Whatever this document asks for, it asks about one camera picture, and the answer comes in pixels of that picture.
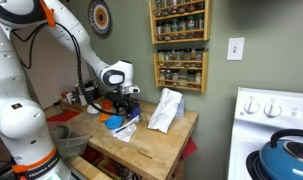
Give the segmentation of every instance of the blue kettle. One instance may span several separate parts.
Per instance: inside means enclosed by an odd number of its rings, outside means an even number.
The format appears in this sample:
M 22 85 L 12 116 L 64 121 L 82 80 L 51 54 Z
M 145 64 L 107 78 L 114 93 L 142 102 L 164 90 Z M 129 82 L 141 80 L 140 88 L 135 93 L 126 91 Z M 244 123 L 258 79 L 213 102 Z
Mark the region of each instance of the blue kettle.
M 261 166 L 275 180 L 303 179 L 303 143 L 280 140 L 284 136 L 303 137 L 303 130 L 284 129 L 271 136 L 259 152 Z

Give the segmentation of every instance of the blue object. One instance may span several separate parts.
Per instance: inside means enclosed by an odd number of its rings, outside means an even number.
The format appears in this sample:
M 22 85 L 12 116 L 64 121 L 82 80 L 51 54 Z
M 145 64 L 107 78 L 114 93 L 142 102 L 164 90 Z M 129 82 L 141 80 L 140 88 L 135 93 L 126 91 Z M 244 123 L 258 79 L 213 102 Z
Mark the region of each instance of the blue object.
M 184 99 L 181 98 L 181 101 L 178 105 L 177 113 L 175 114 L 174 117 L 178 118 L 178 117 L 183 117 L 183 116 L 184 116 Z
M 105 126 L 107 126 L 108 129 L 113 130 L 121 126 L 123 122 L 122 116 L 111 116 L 109 117 L 105 122 Z
M 140 116 L 140 105 L 137 102 L 132 104 L 132 112 L 129 114 L 128 118 L 133 119 L 136 116 Z
M 282 130 L 278 131 L 271 137 L 271 141 L 266 143 L 260 151 L 259 158 L 262 168 L 271 179 L 303 179 L 303 160 L 295 157 L 288 152 L 286 143 L 292 143 L 290 146 L 300 154 L 303 152 L 303 145 L 294 141 L 278 140 L 282 136 L 302 136 L 301 130 Z

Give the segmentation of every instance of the red object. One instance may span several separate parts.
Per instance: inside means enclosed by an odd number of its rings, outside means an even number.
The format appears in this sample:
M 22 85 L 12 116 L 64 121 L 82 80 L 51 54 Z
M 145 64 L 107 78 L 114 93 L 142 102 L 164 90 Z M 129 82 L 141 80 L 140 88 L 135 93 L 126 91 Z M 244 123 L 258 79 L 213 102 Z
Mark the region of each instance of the red object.
M 110 108 L 112 108 L 112 101 L 110 101 L 110 100 L 103 101 L 102 108 L 103 109 L 110 109 Z
M 75 117 L 76 115 L 80 114 L 79 112 L 72 111 L 69 109 L 66 109 L 63 114 L 61 115 L 54 115 L 47 119 L 47 122 L 55 122 L 55 121 L 63 121 L 66 122 L 70 120 L 71 118 Z
M 68 94 L 68 91 L 63 91 L 63 92 L 61 92 L 61 97 L 67 98 L 67 94 Z
M 184 148 L 182 154 L 181 154 L 180 161 L 182 161 L 184 158 L 189 156 L 191 153 L 193 153 L 197 149 L 198 149 L 197 145 L 194 143 L 192 137 L 190 137 L 187 144 L 185 145 L 185 148 Z
M 97 163 L 97 162 L 96 162 L 97 160 L 99 161 L 98 163 L 100 163 L 100 162 L 104 159 L 104 155 L 103 155 L 101 152 L 99 152 L 99 151 L 93 149 L 93 148 L 90 147 L 90 146 L 87 146 L 87 147 L 85 148 L 85 151 L 84 151 L 84 153 L 81 155 L 81 157 L 82 157 L 84 160 L 86 160 L 86 161 L 88 161 L 89 163 L 91 163 L 91 164 Z M 117 173 L 117 170 L 116 170 L 115 167 L 114 167 L 114 162 L 115 162 L 115 161 L 113 161 L 112 159 L 110 159 L 109 163 L 106 164 L 106 165 L 104 166 L 104 168 L 107 169 L 108 171 L 110 171 L 112 174 L 115 174 L 116 176 L 119 176 L 118 173 Z

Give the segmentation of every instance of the stove knob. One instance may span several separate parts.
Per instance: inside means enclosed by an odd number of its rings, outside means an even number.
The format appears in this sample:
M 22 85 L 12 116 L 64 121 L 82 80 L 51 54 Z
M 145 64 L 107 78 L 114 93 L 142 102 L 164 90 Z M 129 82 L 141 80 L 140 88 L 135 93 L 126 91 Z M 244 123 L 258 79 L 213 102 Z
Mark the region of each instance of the stove knob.
M 264 108 L 264 113 L 267 115 L 269 118 L 275 118 L 279 116 L 282 113 L 282 109 L 279 105 L 275 103 L 275 101 L 272 99 L 271 104 L 267 105 Z
M 251 97 L 250 102 L 248 102 L 244 105 L 244 110 L 248 114 L 254 114 L 254 113 L 257 113 L 260 110 L 260 105 L 257 101 L 254 100 L 253 97 Z

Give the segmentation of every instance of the white cloth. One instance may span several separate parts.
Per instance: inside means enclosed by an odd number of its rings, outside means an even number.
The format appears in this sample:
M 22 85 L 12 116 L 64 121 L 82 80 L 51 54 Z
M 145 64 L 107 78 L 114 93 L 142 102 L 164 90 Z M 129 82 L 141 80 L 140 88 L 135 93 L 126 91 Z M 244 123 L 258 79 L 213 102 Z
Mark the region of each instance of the white cloth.
M 148 128 L 159 129 L 160 131 L 167 133 L 168 128 L 177 113 L 181 98 L 181 93 L 164 88 L 162 90 L 160 103 L 150 118 Z
M 119 128 L 116 128 L 114 130 L 111 130 L 111 133 L 112 133 L 113 137 L 117 137 L 118 139 L 120 139 L 122 141 L 129 142 L 131 139 L 131 136 L 137 129 L 135 124 L 139 123 L 140 121 L 141 121 L 140 116 L 136 116 L 135 118 L 133 118 L 131 121 L 129 121 L 125 125 L 123 125 Z
M 133 133 L 135 132 L 135 130 L 137 129 L 137 127 L 135 126 L 135 124 L 131 124 L 128 127 L 126 127 L 125 129 L 123 129 L 120 132 L 116 132 L 117 130 L 119 130 L 121 128 L 117 128 L 112 130 L 112 135 L 113 137 L 117 137 L 118 139 L 125 141 L 125 142 L 129 142 L 131 139 L 131 136 L 133 135 Z

